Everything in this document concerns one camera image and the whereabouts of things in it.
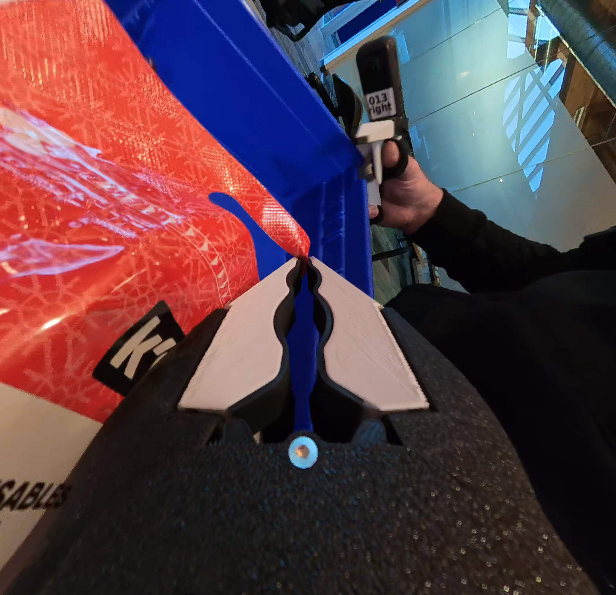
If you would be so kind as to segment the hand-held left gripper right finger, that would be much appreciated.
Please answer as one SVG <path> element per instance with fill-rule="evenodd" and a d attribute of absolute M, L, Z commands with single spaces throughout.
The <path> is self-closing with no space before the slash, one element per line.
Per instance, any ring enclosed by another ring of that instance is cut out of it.
<path fill-rule="evenodd" d="M 429 410 L 401 329 L 392 330 L 384 307 L 311 257 L 308 283 L 319 333 L 315 386 L 309 404 L 317 435 L 354 435 L 369 419 Z"/>

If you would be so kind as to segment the person's right forearm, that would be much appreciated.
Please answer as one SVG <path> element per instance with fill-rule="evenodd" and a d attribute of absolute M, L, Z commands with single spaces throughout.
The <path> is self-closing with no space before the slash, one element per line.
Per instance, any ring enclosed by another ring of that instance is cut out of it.
<path fill-rule="evenodd" d="M 469 293 L 521 291 L 551 279 L 615 289 L 614 226 L 560 251 L 501 227 L 444 192 L 412 240 Z"/>

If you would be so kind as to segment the large blue plastic bin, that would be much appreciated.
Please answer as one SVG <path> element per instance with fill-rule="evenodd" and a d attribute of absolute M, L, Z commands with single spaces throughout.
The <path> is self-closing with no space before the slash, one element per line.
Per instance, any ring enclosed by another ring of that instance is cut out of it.
<path fill-rule="evenodd" d="M 103 0 L 161 81 L 304 228 L 316 257 L 373 295 L 359 153 L 243 0 Z"/>

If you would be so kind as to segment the person's right hand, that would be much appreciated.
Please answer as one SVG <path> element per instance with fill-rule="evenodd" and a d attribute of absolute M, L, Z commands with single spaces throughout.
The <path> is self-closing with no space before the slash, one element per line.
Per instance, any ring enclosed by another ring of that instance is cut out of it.
<path fill-rule="evenodd" d="M 434 216 L 443 190 L 428 179 L 401 140 L 381 145 L 381 166 L 380 202 L 368 202 L 368 217 L 374 224 L 412 234 Z"/>

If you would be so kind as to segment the silver ventilation duct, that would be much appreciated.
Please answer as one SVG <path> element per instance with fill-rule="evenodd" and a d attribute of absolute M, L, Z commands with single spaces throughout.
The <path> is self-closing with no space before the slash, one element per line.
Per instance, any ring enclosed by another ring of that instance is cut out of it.
<path fill-rule="evenodd" d="M 615 0 L 537 0 L 574 55 L 608 94 L 615 93 Z"/>

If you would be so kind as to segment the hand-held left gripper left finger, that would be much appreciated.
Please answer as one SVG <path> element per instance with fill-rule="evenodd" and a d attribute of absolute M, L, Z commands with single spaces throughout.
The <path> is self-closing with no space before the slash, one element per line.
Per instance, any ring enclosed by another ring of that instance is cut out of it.
<path fill-rule="evenodd" d="M 301 260 L 290 260 L 235 299 L 178 409 L 241 419 L 265 431 L 291 399 L 287 335 L 295 321 Z"/>

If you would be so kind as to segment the printed toy set bag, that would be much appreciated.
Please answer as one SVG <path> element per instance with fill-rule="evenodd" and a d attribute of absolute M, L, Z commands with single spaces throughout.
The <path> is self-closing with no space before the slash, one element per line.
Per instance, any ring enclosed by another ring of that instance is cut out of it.
<path fill-rule="evenodd" d="M 104 0 L 1 5 L 1 571 L 134 384 L 259 281 L 256 236 L 211 193 L 307 255 Z"/>

